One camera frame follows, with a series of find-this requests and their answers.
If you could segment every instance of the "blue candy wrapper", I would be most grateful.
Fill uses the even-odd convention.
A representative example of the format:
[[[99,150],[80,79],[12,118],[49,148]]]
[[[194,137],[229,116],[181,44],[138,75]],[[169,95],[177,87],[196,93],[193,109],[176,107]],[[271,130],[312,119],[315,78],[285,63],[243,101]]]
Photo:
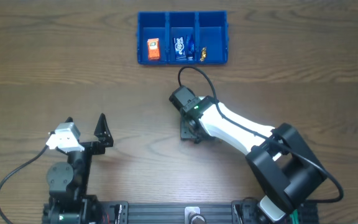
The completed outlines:
[[[193,60],[193,57],[194,57],[193,35],[187,35],[187,37],[186,37],[186,46],[187,46],[187,60]]]
[[[186,60],[186,48],[183,37],[173,38],[175,44],[175,58],[176,60]]]

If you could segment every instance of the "blue plastic container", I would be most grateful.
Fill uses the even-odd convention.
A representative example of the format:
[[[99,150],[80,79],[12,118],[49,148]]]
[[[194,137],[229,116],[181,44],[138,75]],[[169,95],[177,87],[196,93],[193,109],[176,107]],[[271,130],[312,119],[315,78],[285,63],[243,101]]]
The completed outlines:
[[[195,58],[176,60],[173,38],[193,34]],[[161,59],[149,60],[147,40],[160,39]],[[139,12],[137,16],[137,61],[142,65],[223,64],[227,62],[227,12]],[[200,62],[201,49],[207,57]]]

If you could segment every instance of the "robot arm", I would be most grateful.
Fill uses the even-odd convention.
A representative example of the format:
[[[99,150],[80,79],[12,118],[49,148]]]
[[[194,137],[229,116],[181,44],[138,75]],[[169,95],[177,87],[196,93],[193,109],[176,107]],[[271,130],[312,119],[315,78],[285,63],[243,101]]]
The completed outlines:
[[[187,131],[182,131],[182,139],[194,139],[198,143],[203,139],[217,137],[246,155],[250,168],[266,193],[258,203],[260,223],[279,222],[305,202],[326,179],[326,176],[309,162],[296,156],[283,168],[276,164],[275,161],[281,155],[288,154],[288,151],[277,146],[283,144],[322,167],[298,131],[289,124],[284,123],[278,128],[257,124],[233,113],[219,102],[219,108],[227,118],[266,136],[269,138],[267,141],[223,118],[217,110],[214,98],[197,97],[186,86],[182,85],[175,90],[170,101],[180,112],[182,123],[185,123],[181,129],[188,128],[195,136],[186,138],[182,134]]]

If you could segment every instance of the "gold candy wrapper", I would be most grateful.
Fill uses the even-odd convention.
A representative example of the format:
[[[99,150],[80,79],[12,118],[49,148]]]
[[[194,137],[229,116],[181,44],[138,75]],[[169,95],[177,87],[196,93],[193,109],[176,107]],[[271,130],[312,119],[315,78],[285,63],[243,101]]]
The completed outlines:
[[[204,62],[205,58],[206,58],[206,47],[203,47],[203,49],[201,50],[200,62]]]

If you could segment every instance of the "wooden table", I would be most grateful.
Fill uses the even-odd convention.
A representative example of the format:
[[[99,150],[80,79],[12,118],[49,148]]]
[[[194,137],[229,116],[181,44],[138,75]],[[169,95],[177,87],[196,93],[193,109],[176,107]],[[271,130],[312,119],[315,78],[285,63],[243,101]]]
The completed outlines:
[[[239,151],[180,141],[168,101],[179,67],[137,63],[138,11],[192,10],[228,13],[229,61],[202,68],[220,100],[258,123],[297,127],[345,190],[319,206],[321,222],[358,222],[358,1],[0,0],[0,181],[68,116],[82,141],[94,139],[103,112],[115,143],[93,159],[88,193],[100,200],[262,197]],[[210,94],[193,71],[183,82]],[[40,223],[46,172],[65,159],[47,151],[6,183],[0,202],[12,221]],[[326,181],[311,198],[336,195]]]

